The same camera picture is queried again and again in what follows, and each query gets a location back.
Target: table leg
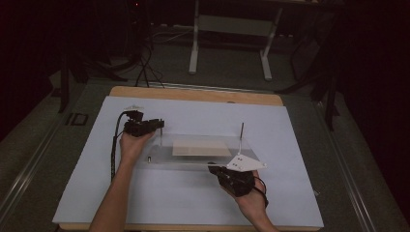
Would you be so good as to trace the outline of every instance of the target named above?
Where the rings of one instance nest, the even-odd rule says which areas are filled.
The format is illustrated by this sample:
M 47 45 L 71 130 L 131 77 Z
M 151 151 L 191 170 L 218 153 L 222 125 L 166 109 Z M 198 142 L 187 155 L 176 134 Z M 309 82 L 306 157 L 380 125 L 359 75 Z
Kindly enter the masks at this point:
M 267 81 L 272 80 L 271 69 L 269 68 L 268 53 L 269 53 L 269 50 L 271 49 L 271 44 L 272 44 L 272 41 L 274 40 L 275 33 L 277 32 L 278 23 L 279 23 L 282 10 L 283 10 L 282 8 L 278 9 L 277 16 L 275 17 L 275 21 L 272 23 L 271 32 L 269 33 L 269 36 L 268 36 L 268 42 L 265 46 L 265 49 L 260 51 L 260 60 L 262 62 L 263 74 Z
M 198 63 L 198 22 L 199 20 L 199 0 L 195 0 L 195 18 L 193 20 L 193 45 L 190 54 L 190 74 L 196 73 L 196 64 Z

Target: metal floor strip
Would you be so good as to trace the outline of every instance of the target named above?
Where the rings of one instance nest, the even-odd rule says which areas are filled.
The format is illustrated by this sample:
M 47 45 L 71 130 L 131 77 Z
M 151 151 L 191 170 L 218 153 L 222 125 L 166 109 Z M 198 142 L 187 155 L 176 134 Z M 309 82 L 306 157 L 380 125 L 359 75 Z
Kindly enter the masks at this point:
M 15 206 L 19 202 L 21 196 L 30 185 L 31 180 L 36 174 L 36 171 L 44 158 L 44 153 L 48 148 L 48 145 L 50 144 L 55 133 L 66 122 L 68 116 L 70 115 L 70 112 L 75 106 L 75 103 L 81 96 L 84 87 L 84 84 L 76 84 L 73 87 L 73 89 L 71 90 L 70 102 L 67 105 L 66 110 L 63 113 L 57 115 L 56 119 L 46 132 L 44 139 L 37 147 L 31 159 L 29 159 L 24 168 L 15 178 L 12 187 L 9 189 L 6 197 L 0 205 L 0 231 L 3 229 L 3 227 L 7 223 L 8 218 L 13 213 Z
M 357 187 L 356 182 L 352 176 L 352 173 L 350 172 L 346 159 L 344 158 L 344 155 L 341 152 L 340 147 L 338 146 L 337 140 L 332 135 L 332 133 L 329 131 L 329 128 L 326 125 L 324 116 L 322 114 L 323 106 L 320 104 L 315 104 L 315 103 L 313 104 L 313 106 L 320 120 L 320 124 L 322 125 L 323 129 L 326 131 L 329 137 L 329 140 L 331 141 L 331 144 L 336 152 L 337 166 L 340 170 L 341 177 L 342 177 L 344 185 L 346 186 L 346 190 L 349 195 L 349 198 L 352 201 L 352 205 L 356 212 L 359 223 L 361 224 L 363 231 L 375 232 L 376 228 L 367 211 L 365 202 L 359 191 L 359 188 Z

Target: person's right arm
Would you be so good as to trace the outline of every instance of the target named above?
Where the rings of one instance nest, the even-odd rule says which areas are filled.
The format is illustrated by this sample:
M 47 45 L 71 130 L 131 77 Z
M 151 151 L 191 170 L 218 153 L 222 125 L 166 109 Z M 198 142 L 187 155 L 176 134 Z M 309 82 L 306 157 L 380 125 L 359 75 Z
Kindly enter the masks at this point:
M 253 171 L 253 176 L 259 177 L 257 171 Z M 255 180 L 255 186 L 262 190 L 262 192 L 265 191 L 264 186 L 257 179 Z M 278 232 L 278 229 L 272 224 L 266 214 L 265 199 L 260 192 L 253 189 L 248 195 L 241 197 L 230 195 L 235 199 L 242 214 L 252 223 L 257 231 Z

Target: hand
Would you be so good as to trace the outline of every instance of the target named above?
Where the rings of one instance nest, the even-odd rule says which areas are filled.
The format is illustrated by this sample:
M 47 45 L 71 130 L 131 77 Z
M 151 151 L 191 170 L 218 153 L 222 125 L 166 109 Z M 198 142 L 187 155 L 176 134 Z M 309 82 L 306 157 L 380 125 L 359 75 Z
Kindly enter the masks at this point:
M 121 162 L 120 164 L 126 164 L 134 166 L 142 153 L 142 149 L 145 143 L 154 135 L 154 132 L 147 133 L 140 137 L 134 137 L 128 133 L 123 132 L 120 139 L 121 146 Z
M 259 177 L 257 171 L 253 171 L 253 176 Z M 265 187 L 255 178 L 255 187 L 265 192 Z M 227 189 L 223 188 L 229 195 L 231 195 L 239 206 L 242 214 L 252 223 L 259 231 L 278 231 L 271 223 L 266 214 L 265 199 L 260 192 L 253 189 L 248 195 L 236 197 Z

